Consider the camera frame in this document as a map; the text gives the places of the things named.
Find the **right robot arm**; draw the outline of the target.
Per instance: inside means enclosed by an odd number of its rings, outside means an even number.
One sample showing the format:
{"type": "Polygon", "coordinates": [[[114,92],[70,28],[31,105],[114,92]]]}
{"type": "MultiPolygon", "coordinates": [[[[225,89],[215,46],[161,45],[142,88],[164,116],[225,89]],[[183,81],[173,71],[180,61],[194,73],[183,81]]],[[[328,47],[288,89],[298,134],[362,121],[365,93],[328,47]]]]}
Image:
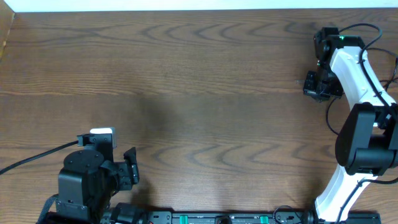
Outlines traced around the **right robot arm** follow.
{"type": "Polygon", "coordinates": [[[371,184],[397,167],[397,102],[381,85],[368,61],[369,44],[358,35],[324,27],[314,37],[318,68],[309,71],[304,95],[320,102],[345,96],[350,113],[337,134],[337,167],[302,223],[371,223],[374,215],[356,218],[349,210],[371,184]]]}

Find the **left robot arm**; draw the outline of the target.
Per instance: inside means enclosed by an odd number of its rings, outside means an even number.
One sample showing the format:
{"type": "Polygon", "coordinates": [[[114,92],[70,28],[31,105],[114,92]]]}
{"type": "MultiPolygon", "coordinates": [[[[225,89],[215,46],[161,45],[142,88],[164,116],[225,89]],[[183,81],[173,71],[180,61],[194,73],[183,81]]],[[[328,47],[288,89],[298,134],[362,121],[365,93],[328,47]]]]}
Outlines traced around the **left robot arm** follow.
{"type": "Polygon", "coordinates": [[[104,214],[111,198],[139,183],[135,147],[116,162],[111,133],[82,134],[77,139],[83,149],[64,159],[58,193],[47,199],[38,223],[109,223],[104,214]]]}

